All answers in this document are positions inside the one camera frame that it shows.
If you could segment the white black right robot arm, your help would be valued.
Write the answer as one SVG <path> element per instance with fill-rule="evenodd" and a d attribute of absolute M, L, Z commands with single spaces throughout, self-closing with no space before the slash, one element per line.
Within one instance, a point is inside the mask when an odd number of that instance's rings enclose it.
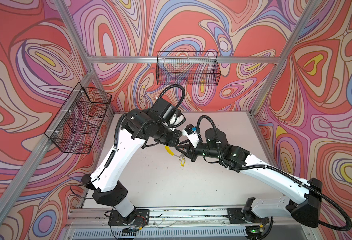
<path fill-rule="evenodd" d="M 279 199 L 249 198 L 243 209 L 245 216 L 250 219 L 292 217 L 304 226 L 310 228 L 319 226 L 322 198 L 308 190 L 308 187 L 321 192 L 323 183 L 320 180 L 316 178 L 305 180 L 281 171 L 249 151 L 230 145 L 226 134 L 222 131 L 218 132 L 219 138 L 216 139 L 214 129 L 208 129 L 206 142 L 203 142 L 196 128 L 191 125 L 182 133 L 187 140 L 180 142 L 176 149 L 191 161 L 194 162 L 197 157 L 215 158 L 217 164 L 227 170 L 253 177 L 283 194 Z"/>

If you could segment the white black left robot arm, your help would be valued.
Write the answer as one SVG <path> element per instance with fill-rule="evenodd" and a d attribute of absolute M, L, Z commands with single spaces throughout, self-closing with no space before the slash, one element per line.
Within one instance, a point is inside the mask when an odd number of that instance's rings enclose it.
<path fill-rule="evenodd" d="M 148 147 L 149 139 L 164 146 L 176 146 L 182 135 L 177 128 L 185 120 L 178 106 L 163 98 L 148 109 L 124 113 L 117 121 L 108 155 L 93 173 L 82 177 L 82 184 L 93 191 L 92 197 L 98 204 L 113 207 L 124 220 L 131 220 L 136 208 L 119 180 L 124 168 L 138 149 Z"/>

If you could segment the grey keyring with yellow grip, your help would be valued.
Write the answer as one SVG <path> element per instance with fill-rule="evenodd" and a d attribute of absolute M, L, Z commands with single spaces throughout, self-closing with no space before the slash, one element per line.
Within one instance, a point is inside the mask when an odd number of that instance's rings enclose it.
<path fill-rule="evenodd" d="M 178 158 L 182 156 L 182 154 L 176 154 L 176 153 L 174 153 L 174 152 L 170 149 L 170 147 L 168 147 L 168 146 L 165 146 L 165 150 L 166 150 L 171 156 L 178 157 Z"/>

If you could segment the key with yellow tag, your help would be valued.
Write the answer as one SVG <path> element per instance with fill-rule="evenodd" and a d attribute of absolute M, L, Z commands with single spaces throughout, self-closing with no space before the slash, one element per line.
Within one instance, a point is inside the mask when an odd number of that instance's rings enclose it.
<path fill-rule="evenodd" d="M 181 166 L 182 166 L 182 167 L 185 166 L 185 163 L 186 163 L 185 157 L 180 157 L 180 163 L 181 163 Z"/>

